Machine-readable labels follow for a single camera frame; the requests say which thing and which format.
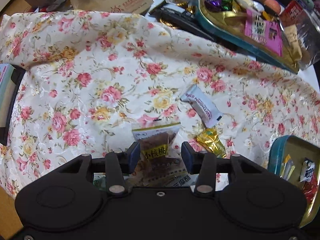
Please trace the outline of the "white hawthorn candy wrapper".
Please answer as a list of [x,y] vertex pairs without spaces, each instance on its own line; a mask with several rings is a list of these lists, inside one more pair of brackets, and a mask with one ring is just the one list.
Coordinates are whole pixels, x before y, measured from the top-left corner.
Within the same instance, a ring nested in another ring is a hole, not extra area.
[[183,102],[188,102],[207,128],[213,128],[222,118],[223,114],[216,105],[197,86],[192,85],[180,97]]

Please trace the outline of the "grey yellow snack packet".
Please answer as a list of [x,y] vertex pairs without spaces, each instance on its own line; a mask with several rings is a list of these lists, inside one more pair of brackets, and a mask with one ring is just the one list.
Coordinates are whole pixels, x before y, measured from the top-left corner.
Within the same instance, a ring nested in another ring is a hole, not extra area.
[[281,164],[281,170],[280,170],[280,177],[286,181],[288,181],[295,170],[294,162],[291,158],[291,155],[287,155],[282,164]]

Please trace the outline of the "pink snack bag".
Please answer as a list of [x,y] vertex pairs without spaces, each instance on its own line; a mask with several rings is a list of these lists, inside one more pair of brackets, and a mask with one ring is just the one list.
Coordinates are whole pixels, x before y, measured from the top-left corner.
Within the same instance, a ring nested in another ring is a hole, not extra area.
[[278,56],[283,55],[283,42],[277,22],[263,20],[257,14],[247,10],[245,35]]

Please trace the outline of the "red drink carton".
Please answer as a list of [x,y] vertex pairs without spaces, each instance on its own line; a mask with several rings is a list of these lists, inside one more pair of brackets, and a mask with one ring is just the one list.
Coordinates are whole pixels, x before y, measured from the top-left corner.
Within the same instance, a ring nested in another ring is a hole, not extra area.
[[302,12],[303,7],[296,0],[292,0],[279,16],[283,27],[296,24]]

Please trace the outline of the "purple foil candy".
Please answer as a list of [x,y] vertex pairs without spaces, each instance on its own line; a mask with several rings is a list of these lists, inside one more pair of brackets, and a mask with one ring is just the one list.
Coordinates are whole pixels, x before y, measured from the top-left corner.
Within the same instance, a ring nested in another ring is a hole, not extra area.
[[222,0],[204,0],[204,5],[211,12],[221,11]]

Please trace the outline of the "gold foil candy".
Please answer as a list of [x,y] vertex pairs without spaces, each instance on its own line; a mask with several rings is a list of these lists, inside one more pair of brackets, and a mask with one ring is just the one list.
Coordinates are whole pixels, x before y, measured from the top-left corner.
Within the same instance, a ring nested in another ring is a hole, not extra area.
[[215,127],[205,129],[196,137],[196,140],[208,152],[215,154],[218,158],[226,157],[226,149],[220,141]]

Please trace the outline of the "blue white snack packet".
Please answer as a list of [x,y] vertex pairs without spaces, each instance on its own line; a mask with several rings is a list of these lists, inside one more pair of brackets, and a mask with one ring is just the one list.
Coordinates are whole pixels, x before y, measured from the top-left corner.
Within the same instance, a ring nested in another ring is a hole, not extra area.
[[310,182],[315,171],[315,162],[305,158],[299,175],[299,182]]

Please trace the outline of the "red snack packet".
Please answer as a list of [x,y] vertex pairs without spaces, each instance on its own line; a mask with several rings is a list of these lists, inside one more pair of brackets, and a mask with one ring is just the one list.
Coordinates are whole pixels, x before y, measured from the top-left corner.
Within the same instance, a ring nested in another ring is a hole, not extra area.
[[318,191],[317,177],[315,174],[309,180],[306,180],[303,186],[303,193],[308,204],[311,204]]

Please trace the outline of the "floral tablecloth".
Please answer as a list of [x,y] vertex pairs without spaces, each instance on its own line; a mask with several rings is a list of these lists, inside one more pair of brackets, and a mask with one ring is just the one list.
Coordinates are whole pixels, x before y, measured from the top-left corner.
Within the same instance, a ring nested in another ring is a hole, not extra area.
[[319,144],[319,94],[303,79],[140,15],[6,15],[1,62],[25,69],[1,146],[1,186],[11,196],[78,155],[128,148],[135,122],[179,120],[171,151],[183,141],[199,151],[204,123],[180,100],[192,85],[221,111],[227,155],[266,167],[278,137]]

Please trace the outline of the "sesame crisp snack packet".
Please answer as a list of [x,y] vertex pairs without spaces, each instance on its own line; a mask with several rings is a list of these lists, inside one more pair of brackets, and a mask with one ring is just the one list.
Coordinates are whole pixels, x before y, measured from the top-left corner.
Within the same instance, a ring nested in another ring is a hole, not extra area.
[[167,156],[148,160],[144,155],[126,183],[143,187],[184,187],[195,184],[197,175],[189,174],[183,160]]

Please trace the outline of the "book stack in black holder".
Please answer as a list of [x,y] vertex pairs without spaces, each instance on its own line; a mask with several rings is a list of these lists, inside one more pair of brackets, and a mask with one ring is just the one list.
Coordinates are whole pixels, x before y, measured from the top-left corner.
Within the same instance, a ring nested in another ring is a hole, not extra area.
[[9,63],[1,63],[0,140],[4,146],[7,146],[12,111],[24,74],[23,68]]

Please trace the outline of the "glass cookie jar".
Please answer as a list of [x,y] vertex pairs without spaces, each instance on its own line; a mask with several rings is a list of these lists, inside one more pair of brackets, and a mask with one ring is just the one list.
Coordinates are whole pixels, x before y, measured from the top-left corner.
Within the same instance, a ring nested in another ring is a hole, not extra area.
[[299,21],[282,27],[291,46],[292,56],[301,70],[319,61],[319,1],[296,0],[303,12]]

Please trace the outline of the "large teal gold snack tray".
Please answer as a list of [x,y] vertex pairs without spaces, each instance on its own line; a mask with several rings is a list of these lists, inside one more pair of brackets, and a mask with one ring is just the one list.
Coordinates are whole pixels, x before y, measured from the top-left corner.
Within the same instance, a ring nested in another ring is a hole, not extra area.
[[245,12],[210,12],[207,10],[204,0],[197,0],[197,5],[195,18],[208,33],[250,52],[261,62],[286,69],[295,74],[299,72],[299,66],[292,58],[291,51],[287,46],[283,46],[283,53],[279,56],[245,35],[245,19],[247,18]]

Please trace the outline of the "brown walnut snack packet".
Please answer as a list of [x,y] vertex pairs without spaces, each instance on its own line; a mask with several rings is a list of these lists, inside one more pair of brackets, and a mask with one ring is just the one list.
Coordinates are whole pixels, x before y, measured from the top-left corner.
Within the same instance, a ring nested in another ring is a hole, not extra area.
[[162,119],[132,125],[133,137],[140,145],[145,179],[164,178],[181,169],[181,158],[171,148],[180,126],[179,121]]

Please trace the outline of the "green leaf snack packet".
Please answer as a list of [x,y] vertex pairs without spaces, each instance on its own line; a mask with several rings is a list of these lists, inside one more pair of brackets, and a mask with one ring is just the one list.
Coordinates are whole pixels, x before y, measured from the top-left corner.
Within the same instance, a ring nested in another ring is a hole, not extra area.
[[106,177],[104,174],[94,174],[93,185],[100,191],[106,191]]

